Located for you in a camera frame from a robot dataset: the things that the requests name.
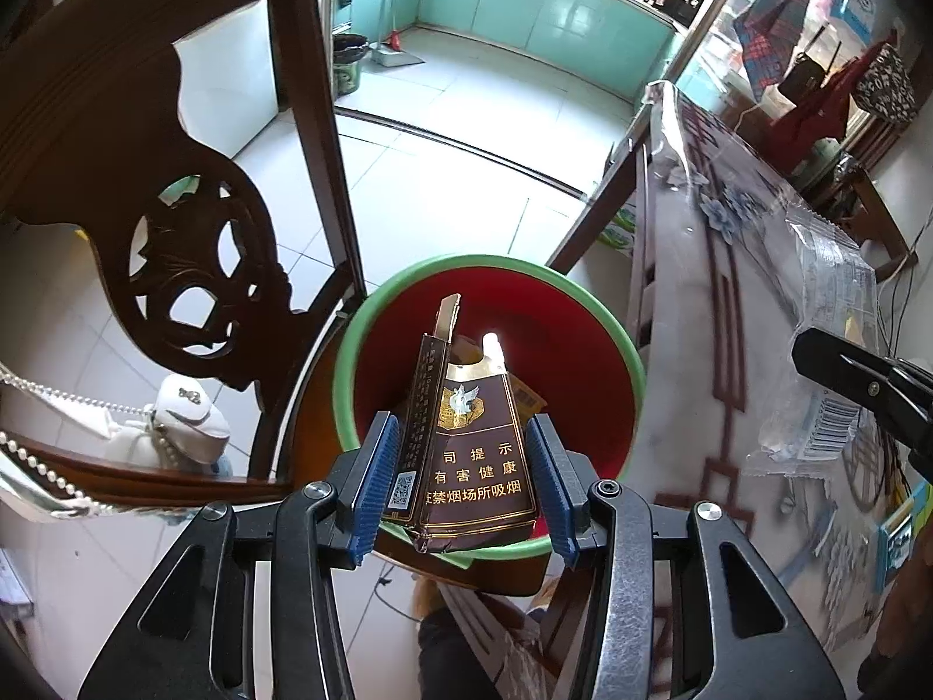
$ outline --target white handbag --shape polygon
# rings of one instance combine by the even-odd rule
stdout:
[[[138,467],[210,472],[230,441],[230,427],[196,380],[165,377],[154,404],[143,408],[68,394],[16,376],[0,364],[3,383],[32,394],[69,421],[107,440],[104,457]],[[114,421],[111,411],[140,416]]]

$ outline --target pearl chain strap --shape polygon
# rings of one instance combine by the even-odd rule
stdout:
[[[104,402],[104,400],[94,400],[90,397],[81,397],[80,394],[69,394],[67,392],[62,392],[59,389],[52,389],[50,386],[37,384],[36,382],[24,379],[21,376],[17,376],[16,374],[10,373],[8,371],[0,372],[0,382],[9,384],[11,387],[19,389],[20,392],[45,394],[45,396],[48,397],[62,397],[62,399],[72,400],[73,402],[81,403],[83,405],[93,405],[97,408],[107,408],[109,411],[131,413],[132,415],[141,416],[146,415],[146,411],[144,411],[143,408],[132,408],[129,405],[117,405],[113,402]]]
[[[83,498],[90,500],[90,498],[88,498],[85,493],[79,489],[76,489],[70,481],[67,481],[67,479],[64,478],[64,476],[57,474],[54,470],[48,468],[44,463],[39,463],[35,456],[30,456],[26,451],[26,448],[17,445],[16,439],[10,439],[9,437],[6,437],[5,431],[0,431],[0,445],[6,445],[6,449],[10,452],[10,454],[17,456],[17,458],[24,462],[28,467],[34,468],[36,471],[38,471],[39,475],[44,476],[48,480],[49,484],[54,484],[59,489],[64,489],[68,495],[72,495],[73,498],[76,498],[77,500],[81,500]],[[107,512],[111,509],[111,506],[101,503],[98,500],[90,500],[90,504],[97,512]]]

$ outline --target barcode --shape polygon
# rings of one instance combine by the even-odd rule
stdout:
[[[409,500],[412,498],[414,478],[417,471],[405,471],[395,477],[395,486],[392,488],[392,498],[387,507],[391,510],[408,510]]]
[[[846,448],[853,435],[853,424],[861,408],[847,402],[826,397],[820,403],[819,412],[807,440],[808,457],[832,456]]]

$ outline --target transparent plastic bag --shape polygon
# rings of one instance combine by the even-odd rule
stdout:
[[[790,358],[793,341],[817,327],[878,352],[874,269],[837,226],[802,203],[787,208],[801,267],[799,324],[759,433],[759,448],[745,463],[754,474],[826,475],[825,464],[852,444],[860,406],[799,375]]]

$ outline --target blue gripper pad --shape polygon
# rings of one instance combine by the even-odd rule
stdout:
[[[372,436],[371,433],[367,434],[363,450]],[[379,521],[383,516],[385,500],[389,495],[389,485],[392,484],[395,476],[395,463],[398,462],[400,445],[401,428],[398,426],[398,418],[390,415],[379,434],[370,469],[367,470],[360,484],[359,495],[356,498],[356,508],[353,512],[353,534],[347,545],[353,565],[360,565],[364,556],[372,552],[372,546],[376,543]]]
[[[525,428],[525,451],[531,463],[535,493],[541,504],[541,512],[548,522],[550,546],[563,558],[568,568],[573,568],[580,557],[577,536],[574,534],[570,501],[563,489],[557,468],[547,447],[544,434],[533,418]]]

